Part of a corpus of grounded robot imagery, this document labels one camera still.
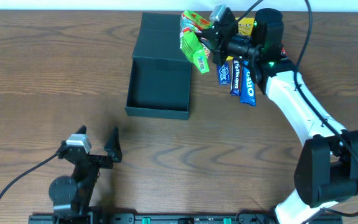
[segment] green snack bag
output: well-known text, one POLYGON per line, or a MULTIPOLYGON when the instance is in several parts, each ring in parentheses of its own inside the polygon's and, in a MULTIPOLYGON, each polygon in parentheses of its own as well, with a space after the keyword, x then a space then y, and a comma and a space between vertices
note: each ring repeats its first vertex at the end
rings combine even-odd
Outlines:
POLYGON ((196 34, 189 28, 180 32, 180 49, 187 60, 193 62, 201 73, 209 72, 208 58, 196 34))

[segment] dark blue snack bar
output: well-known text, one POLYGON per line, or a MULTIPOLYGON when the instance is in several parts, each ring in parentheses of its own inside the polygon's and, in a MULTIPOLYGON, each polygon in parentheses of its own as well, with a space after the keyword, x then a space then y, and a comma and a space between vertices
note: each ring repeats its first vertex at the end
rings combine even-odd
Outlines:
POLYGON ((246 65, 248 65, 248 61, 243 60, 240 103, 246 103, 251 106, 256 106, 255 86, 254 82, 251 80, 250 72, 246 65))
POLYGON ((222 66, 217 66, 218 81, 220 85, 230 84, 229 63, 225 62, 222 66))
POLYGON ((241 64, 237 59, 233 59, 231 70, 231 91, 233 96, 239 96, 241 93, 241 64))

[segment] dark green box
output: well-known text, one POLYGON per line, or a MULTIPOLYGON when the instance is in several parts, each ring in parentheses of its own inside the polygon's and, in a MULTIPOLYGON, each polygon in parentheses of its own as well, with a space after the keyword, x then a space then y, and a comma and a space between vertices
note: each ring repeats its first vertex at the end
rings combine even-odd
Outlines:
POLYGON ((132 54, 129 116, 188 119, 192 64, 180 50, 180 16, 143 13, 132 54))

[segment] table surface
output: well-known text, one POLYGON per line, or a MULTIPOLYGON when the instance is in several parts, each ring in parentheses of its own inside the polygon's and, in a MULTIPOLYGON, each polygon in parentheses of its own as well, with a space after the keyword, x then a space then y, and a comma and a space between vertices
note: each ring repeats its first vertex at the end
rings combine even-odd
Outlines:
MULTIPOLYGON (((95 154, 104 154, 119 127, 124 155, 113 170, 101 171, 92 205, 236 213, 285 200, 301 152, 294 130, 259 90, 257 107, 230 96, 214 65, 205 75, 193 69, 188 121, 126 115, 140 18, 141 12, 0 11, 0 192, 85 124, 95 154)), ((296 60, 308 19, 286 12, 284 23, 283 43, 296 60)), ((358 13, 314 13, 300 70, 327 111, 358 129, 358 13)), ((18 181, 1 200, 0 223, 52 212, 49 184, 72 170, 54 159, 18 181)), ((336 208, 355 211, 358 197, 336 208)))

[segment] white wall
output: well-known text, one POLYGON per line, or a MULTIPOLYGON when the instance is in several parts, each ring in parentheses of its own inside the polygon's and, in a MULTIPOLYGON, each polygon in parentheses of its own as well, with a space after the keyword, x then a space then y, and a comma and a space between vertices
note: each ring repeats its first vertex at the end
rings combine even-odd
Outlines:
MULTIPOLYGON (((226 4, 233 11, 245 11, 256 0, 0 0, 0 9, 102 9, 211 11, 226 4)), ((313 11, 358 12, 358 0, 310 0, 313 11)), ((272 7, 280 11, 305 11, 304 0, 265 0, 258 10, 272 7)))

